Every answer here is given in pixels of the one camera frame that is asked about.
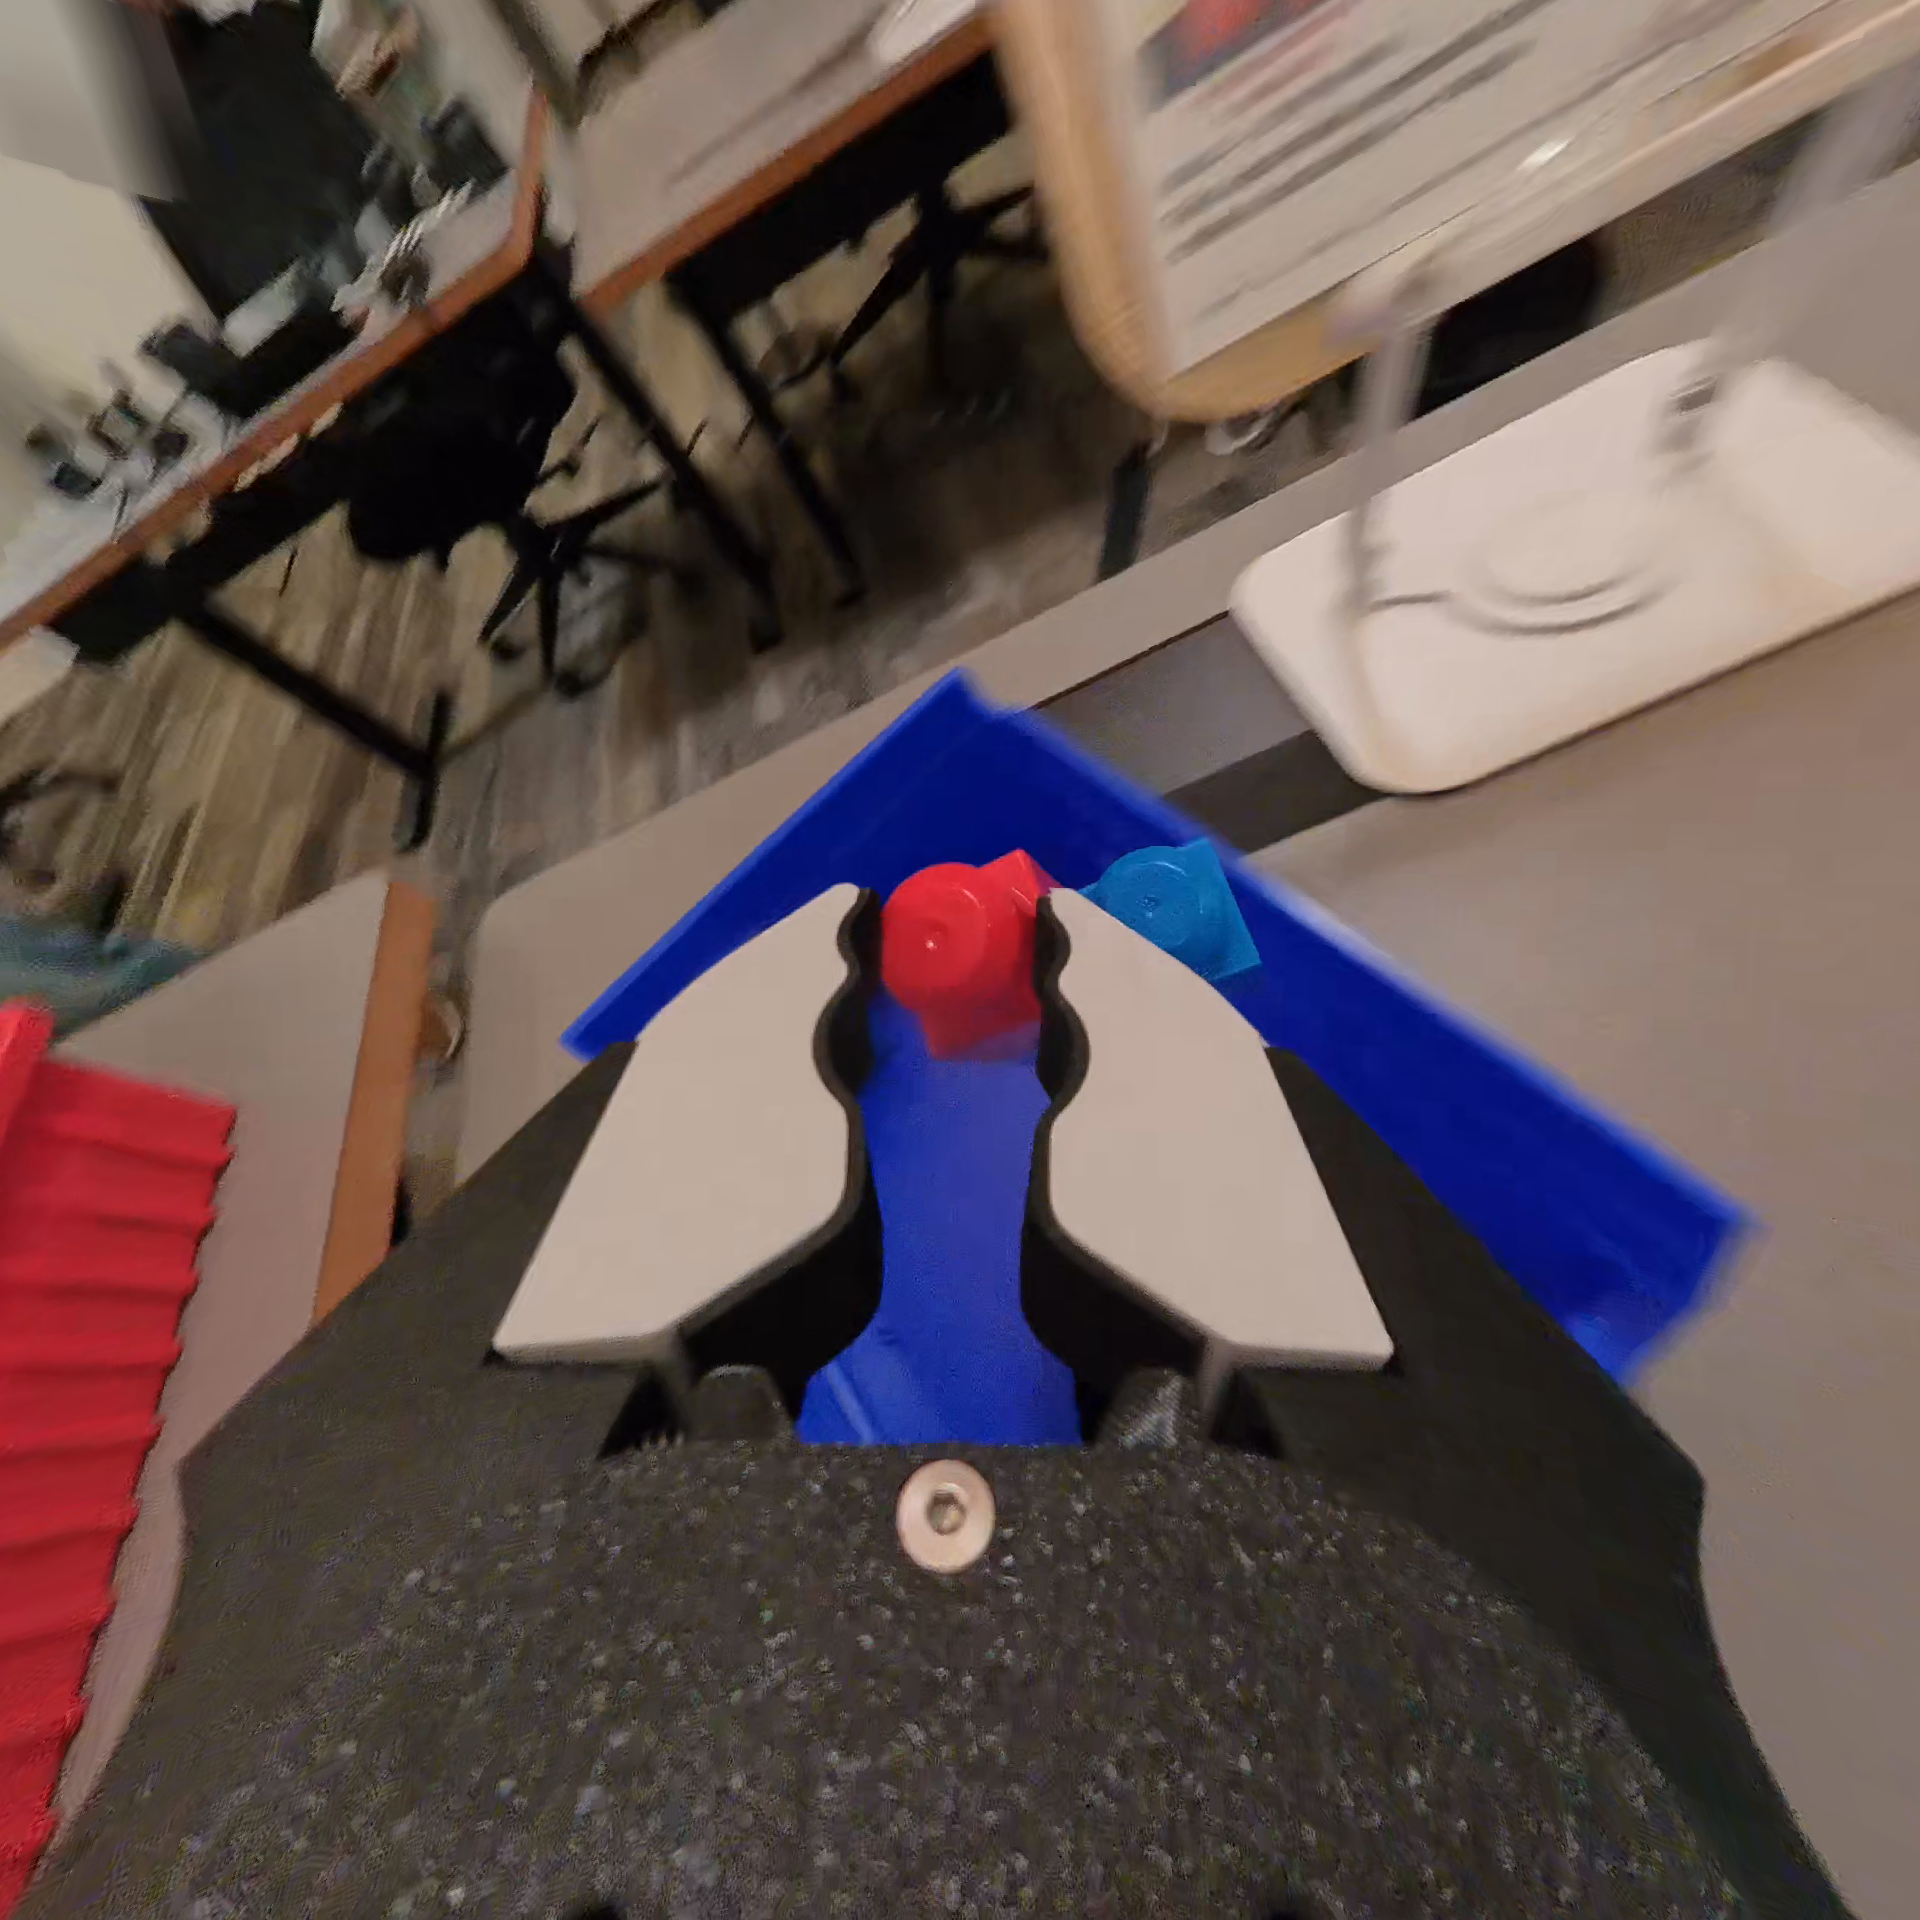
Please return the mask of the red mega block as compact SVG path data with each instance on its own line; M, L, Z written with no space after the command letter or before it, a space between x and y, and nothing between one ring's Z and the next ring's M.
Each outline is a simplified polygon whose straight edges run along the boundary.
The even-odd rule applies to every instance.
M883 987L934 1060L990 1060L1039 1036L1039 902L1051 876L1023 850L934 861L883 906Z

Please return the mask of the grey desk with wooden edge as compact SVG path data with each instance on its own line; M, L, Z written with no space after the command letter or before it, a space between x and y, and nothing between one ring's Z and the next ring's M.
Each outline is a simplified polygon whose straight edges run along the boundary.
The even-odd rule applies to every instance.
M270 1367L387 1259L433 930L421 885L351 880L59 1047L235 1110L194 1335Z

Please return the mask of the wooden board with printed sheet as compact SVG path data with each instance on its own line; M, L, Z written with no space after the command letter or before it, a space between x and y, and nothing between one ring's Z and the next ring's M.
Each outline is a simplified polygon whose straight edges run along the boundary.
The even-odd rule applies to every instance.
M1915 5L995 5L1068 322L1159 422L1291 400L1764 136Z

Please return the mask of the red ribbed object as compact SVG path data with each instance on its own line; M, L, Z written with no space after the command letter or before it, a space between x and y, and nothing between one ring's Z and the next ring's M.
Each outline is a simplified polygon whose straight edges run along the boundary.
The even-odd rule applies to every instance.
M55 1784L115 1612L235 1110L53 1055L4 1005L4 1909L55 1832Z

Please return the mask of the black office chair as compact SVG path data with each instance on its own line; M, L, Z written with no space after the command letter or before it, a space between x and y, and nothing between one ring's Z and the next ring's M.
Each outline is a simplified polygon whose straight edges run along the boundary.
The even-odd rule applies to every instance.
M619 564L647 580L702 592L702 576L671 554L612 539L612 523L664 484L642 484L556 521L532 513L532 497L559 476L579 476L580 459L549 459L579 383L566 365L559 328L515 305L468 314L433 350L396 371L382 394L344 413L349 440L349 539L366 561L430 560L440 571L453 548L495 534L514 567L479 642L495 660L519 660L506 634L519 609L536 609L544 685L579 699L606 669L561 663L561 592L591 564Z

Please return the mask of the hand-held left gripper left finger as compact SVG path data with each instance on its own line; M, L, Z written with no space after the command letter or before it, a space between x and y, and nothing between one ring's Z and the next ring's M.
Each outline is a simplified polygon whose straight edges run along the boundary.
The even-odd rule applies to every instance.
M879 1310L879 899L829 885L696 976L635 1036L494 1334L503 1362L633 1362L783 1398Z

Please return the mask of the blue mega block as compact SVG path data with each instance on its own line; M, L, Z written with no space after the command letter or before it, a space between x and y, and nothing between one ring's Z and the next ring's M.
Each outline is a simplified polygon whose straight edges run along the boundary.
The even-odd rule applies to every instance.
M1080 896L1210 987L1261 970L1261 946L1209 841L1125 853Z

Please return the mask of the blue plastic bin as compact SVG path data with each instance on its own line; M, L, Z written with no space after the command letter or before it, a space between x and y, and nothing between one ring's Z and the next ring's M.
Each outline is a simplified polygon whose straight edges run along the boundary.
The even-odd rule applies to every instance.
M1035 715L943 676L751 846L561 1046L591 1060L633 1042L697 974L834 881L887 899L929 867L1024 853L1073 888L1203 827ZM1250 962L1217 992L1261 1042L1298 1055L1624 1380L1706 1292L1740 1207L1458 1021L1346 928L1215 853ZM1071 1444L1073 1389L1020 1310L1020 1216L1040 1120L1035 1042L929 1059L915 1018L874 1002L879 1064L859 1093L883 1204L874 1324L804 1395L809 1444Z

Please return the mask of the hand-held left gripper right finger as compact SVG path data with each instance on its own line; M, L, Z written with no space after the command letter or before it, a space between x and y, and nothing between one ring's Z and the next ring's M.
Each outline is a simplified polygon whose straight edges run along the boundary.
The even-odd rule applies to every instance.
M1029 1326L1089 1390L1170 1367L1380 1373L1395 1339L1261 1031L1205 976L1044 896L1047 1093L1029 1177Z

